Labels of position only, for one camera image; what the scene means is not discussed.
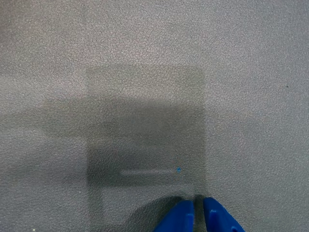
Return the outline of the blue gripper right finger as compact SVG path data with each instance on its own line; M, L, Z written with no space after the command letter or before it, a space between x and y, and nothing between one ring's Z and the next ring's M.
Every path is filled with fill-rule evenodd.
M203 211L208 232L245 232L240 224L214 198L203 199Z

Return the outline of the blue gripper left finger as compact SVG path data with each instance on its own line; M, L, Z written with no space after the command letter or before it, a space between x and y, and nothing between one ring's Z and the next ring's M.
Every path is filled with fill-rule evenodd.
M154 232L192 232L194 204L185 200L177 203L155 227Z

